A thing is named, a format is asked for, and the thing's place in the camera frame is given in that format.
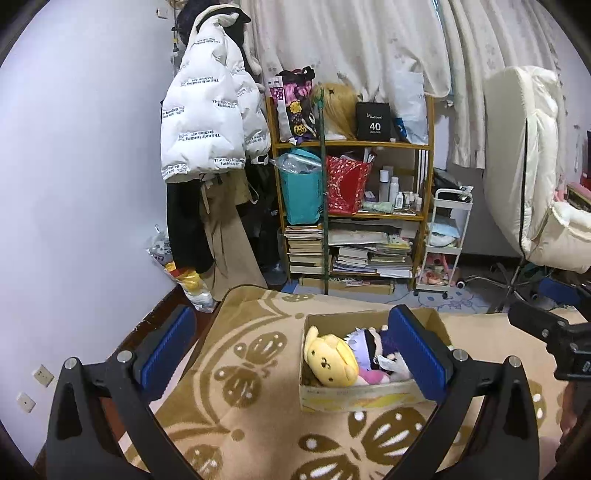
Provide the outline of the person's right hand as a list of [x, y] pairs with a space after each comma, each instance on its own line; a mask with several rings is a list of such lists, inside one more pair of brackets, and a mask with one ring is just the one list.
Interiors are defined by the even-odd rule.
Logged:
[[563, 392], [560, 428], [564, 440], [576, 425], [578, 417], [590, 402], [589, 382], [570, 382]]

